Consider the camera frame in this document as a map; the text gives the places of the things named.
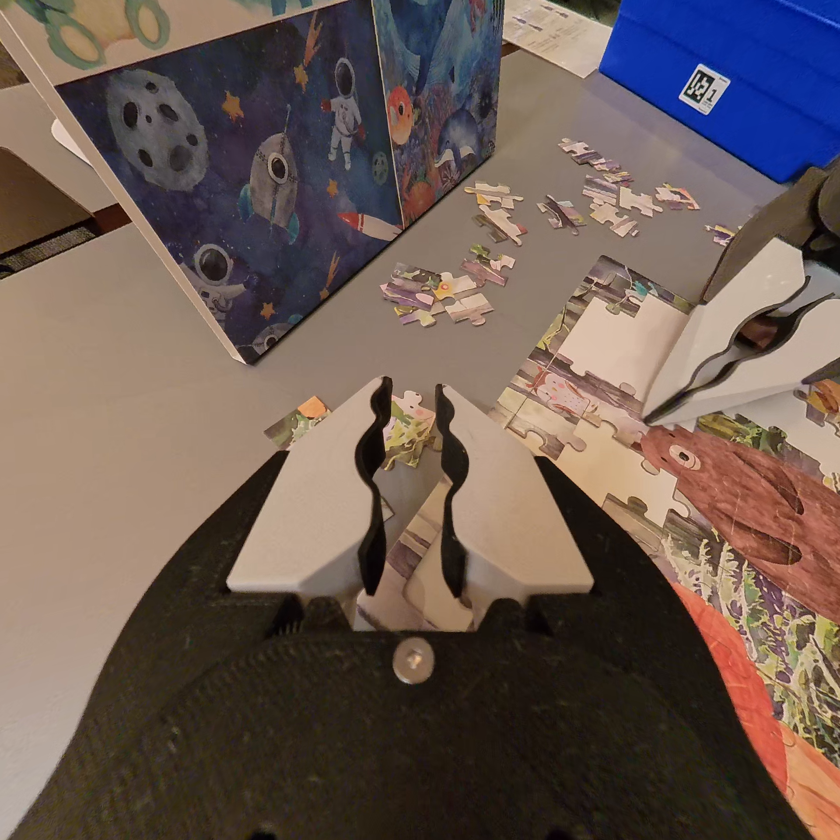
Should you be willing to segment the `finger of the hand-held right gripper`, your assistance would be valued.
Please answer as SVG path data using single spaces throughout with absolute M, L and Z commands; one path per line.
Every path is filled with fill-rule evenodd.
M 648 390 L 644 423 L 655 424 L 684 402 L 749 320 L 795 298 L 805 284 L 798 248 L 779 238 L 762 247 L 713 299 L 694 308 Z
M 839 300 L 815 301 L 795 314 L 793 331 L 773 350 L 735 360 L 711 382 L 652 409 L 649 423 L 677 424 L 793 390 L 839 357 Z

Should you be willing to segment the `puzzle pieces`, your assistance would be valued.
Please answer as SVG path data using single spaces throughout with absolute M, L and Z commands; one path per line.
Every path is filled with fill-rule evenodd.
M 563 139 L 560 147 L 564 153 L 572 154 L 576 163 L 591 164 L 602 174 L 585 177 L 582 194 L 591 198 L 591 209 L 595 220 L 600 208 L 606 210 L 631 209 L 635 207 L 646 217 L 653 217 L 654 213 L 664 212 L 662 206 L 672 211 L 686 208 L 699 211 L 700 205 L 690 195 L 687 189 L 673 186 L 664 182 L 656 186 L 656 195 L 633 193 L 627 186 L 632 178 L 626 172 L 616 169 L 615 161 L 598 159 L 598 154 L 588 150 L 585 143 L 573 143 L 570 139 Z M 476 195 L 480 213 L 477 217 L 481 223 L 491 222 L 490 210 L 495 213 L 502 209 L 512 209 L 521 196 L 513 196 L 506 185 L 480 185 L 465 187 L 465 192 Z M 570 229 L 573 235 L 579 234 L 579 228 L 586 225 L 583 216 L 574 209 L 570 201 L 557 201 L 547 194 L 543 202 L 537 204 L 541 214 L 547 214 L 549 223 L 554 229 Z M 638 233 L 637 223 L 631 217 L 610 216 L 609 220 L 603 214 L 598 217 L 600 223 L 609 224 L 616 235 L 635 236 Z M 484 246 L 471 246 L 473 258 L 462 264 L 463 276 L 450 276 L 445 272 L 435 273 L 417 266 L 397 264 L 388 283 L 381 285 L 383 299 L 393 305 L 394 311 L 400 317 L 403 325 L 419 322 L 424 328 L 435 325 L 436 316 L 441 312 L 454 320 L 469 320 L 475 326 L 485 323 L 484 315 L 492 311 L 492 306 L 477 290 L 488 282 L 504 287 L 508 277 L 502 274 L 502 269 L 515 266 L 516 260 L 508 255 L 499 254 L 490 259 L 490 252 Z M 629 284 L 623 291 L 623 297 L 618 301 L 607 302 L 609 314 L 630 314 L 634 316 L 642 302 L 648 297 L 664 302 L 664 292 L 650 290 L 641 280 L 634 280 L 626 276 Z M 323 421 L 330 410 L 316 396 L 297 409 L 284 416 L 277 423 L 265 431 L 265 435 L 280 450 L 288 450 L 297 440 Z

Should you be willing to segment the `blue plastic bin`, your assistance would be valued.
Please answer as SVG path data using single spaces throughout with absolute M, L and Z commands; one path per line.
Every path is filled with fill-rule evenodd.
M 838 156 L 838 2 L 625 1 L 600 71 L 775 182 Z

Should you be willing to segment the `printed paper sheet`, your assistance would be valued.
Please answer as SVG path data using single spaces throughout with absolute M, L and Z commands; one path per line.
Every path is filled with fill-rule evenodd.
M 502 37 L 510 45 L 585 79 L 597 71 L 612 29 L 544 1 L 506 1 Z

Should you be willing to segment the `white display board stand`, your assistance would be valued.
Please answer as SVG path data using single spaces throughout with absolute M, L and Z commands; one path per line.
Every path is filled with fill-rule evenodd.
M 56 142 L 58 142 L 63 148 L 74 154 L 79 160 L 83 161 L 87 165 L 91 165 L 87 156 L 84 155 L 81 148 L 73 140 L 59 120 L 54 119 L 50 126 L 50 132 Z

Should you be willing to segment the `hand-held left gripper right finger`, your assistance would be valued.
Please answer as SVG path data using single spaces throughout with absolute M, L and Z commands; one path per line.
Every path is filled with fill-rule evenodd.
M 449 385 L 435 390 L 444 499 L 441 564 L 474 617 L 497 600 L 590 593 L 583 555 L 537 459 Z

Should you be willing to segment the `animal jigsaw puzzle board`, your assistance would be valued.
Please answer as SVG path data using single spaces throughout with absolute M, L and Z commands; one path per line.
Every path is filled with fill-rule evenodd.
M 691 309 L 600 256 L 490 416 L 657 565 L 773 782 L 814 838 L 838 838 L 838 384 L 647 427 Z

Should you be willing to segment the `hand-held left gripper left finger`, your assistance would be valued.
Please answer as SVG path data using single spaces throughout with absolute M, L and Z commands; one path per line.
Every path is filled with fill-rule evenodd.
M 376 593 L 386 536 L 375 473 L 391 404 L 391 378 L 375 377 L 290 448 L 227 577 L 230 591 L 304 602 Z

